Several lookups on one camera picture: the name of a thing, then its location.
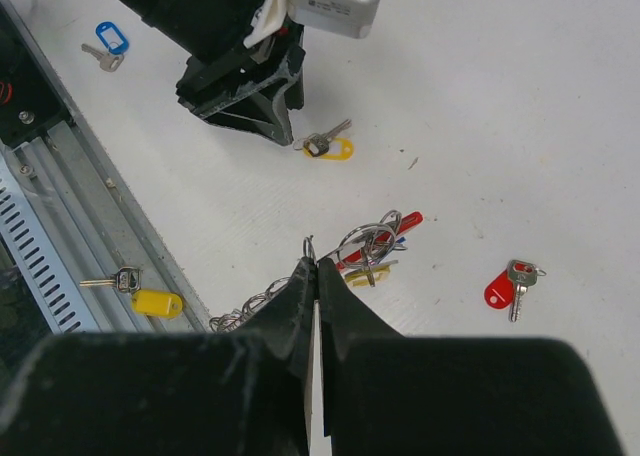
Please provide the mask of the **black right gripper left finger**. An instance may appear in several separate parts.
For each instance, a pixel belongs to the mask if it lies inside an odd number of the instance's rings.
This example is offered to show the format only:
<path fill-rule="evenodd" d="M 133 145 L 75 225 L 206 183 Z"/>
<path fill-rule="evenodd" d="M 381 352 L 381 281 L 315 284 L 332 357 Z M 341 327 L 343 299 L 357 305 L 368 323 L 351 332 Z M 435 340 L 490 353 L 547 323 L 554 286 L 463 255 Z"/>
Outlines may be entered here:
<path fill-rule="evenodd" d="M 1 407 L 5 455 L 306 455 L 316 267 L 226 333 L 53 336 Z"/>

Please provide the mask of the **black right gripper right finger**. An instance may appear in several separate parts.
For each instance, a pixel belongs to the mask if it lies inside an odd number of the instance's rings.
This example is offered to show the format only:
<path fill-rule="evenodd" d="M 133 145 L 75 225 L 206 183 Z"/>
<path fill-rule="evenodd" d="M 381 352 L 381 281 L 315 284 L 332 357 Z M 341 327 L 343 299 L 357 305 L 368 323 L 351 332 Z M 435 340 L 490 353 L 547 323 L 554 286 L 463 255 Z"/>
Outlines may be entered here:
<path fill-rule="evenodd" d="M 318 264 L 324 430 L 336 455 L 619 455 L 578 353 L 549 338 L 410 337 Z"/>

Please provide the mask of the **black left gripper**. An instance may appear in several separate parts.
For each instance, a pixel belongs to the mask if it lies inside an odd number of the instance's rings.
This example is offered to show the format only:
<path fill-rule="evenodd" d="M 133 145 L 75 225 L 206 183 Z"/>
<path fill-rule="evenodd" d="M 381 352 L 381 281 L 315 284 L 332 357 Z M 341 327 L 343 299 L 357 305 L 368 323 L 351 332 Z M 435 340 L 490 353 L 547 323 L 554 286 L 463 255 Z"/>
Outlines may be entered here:
<path fill-rule="evenodd" d="M 213 126 L 293 143 L 289 112 L 304 106 L 304 27 L 286 23 L 254 49 L 236 45 L 212 63 L 192 56 L 178 102 Z"/>

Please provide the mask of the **metal keyring holder red handle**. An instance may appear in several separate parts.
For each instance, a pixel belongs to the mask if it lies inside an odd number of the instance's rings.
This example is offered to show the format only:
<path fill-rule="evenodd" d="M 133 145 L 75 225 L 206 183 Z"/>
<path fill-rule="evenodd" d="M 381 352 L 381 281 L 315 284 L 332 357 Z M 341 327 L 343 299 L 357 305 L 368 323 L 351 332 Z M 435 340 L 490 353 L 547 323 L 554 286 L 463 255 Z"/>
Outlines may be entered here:
<path fill-rule="evenodd" d="M 407 250 L 406 235 L 423 221 L 419 211 L 403 215 L 398 210 L 390 210 L 378 222 L 363 224 L 348 232 L 326 257 L 343 277 L 348 272 L 391 261 L 394 252 Z M 226 333 L 239 328 L 280 293 L 288 282 L 289 277 L 279 278 L 239 308 L 212 317 L 209 320 L 210 330 Z"/>

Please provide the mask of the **red tag key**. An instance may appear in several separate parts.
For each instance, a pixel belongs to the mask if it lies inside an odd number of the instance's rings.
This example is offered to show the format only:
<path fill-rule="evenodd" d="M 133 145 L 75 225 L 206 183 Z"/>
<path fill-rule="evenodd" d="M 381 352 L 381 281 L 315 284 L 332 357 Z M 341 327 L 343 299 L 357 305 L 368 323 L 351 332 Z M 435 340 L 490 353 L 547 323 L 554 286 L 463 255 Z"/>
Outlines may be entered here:
<path fill-rule="evenodd" d="M 526 292 L 537 284 L 547 272 L 539 266 L 518 260 L 511 260 L 484 290 L 485 303 L 494 310 L 509 310 L 509 321 L 516 323 L 521 316 Z"/>

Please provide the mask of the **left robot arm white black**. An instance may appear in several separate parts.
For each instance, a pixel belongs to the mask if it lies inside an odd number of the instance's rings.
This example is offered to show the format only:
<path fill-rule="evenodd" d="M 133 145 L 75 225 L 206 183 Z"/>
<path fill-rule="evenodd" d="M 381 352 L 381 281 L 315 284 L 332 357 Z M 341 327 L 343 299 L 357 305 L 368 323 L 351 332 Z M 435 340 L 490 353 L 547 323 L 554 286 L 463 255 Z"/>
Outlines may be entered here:
<path fill-rule="evenodd" d="M 176 96 L 194 116 L 279 146 L 293 143 L 289 113 L 304 105 L 302 25 L 286 18 L 247 48 L 266 0 L 119 1 L 189 53 Z"/>

